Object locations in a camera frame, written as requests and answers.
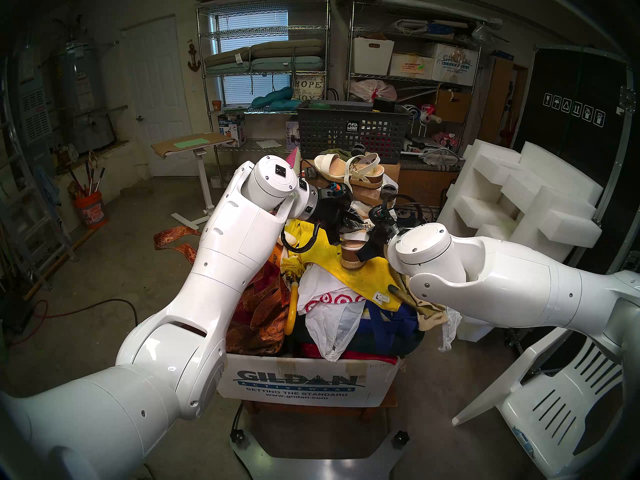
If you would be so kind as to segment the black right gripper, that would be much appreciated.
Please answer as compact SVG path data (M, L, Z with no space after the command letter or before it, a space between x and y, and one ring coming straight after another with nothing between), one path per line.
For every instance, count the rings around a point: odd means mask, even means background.
M399 232L397 217L393 208L386 204L379 204L369 211L369 220L372 228L369 231L369 241L388 242Z

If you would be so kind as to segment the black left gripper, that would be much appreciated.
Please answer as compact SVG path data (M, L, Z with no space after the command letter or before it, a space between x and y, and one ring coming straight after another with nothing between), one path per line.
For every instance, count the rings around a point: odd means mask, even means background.
M317 190L314 223L325 232L367 233L369 219L351 210L353 193L344 183L331 183Z

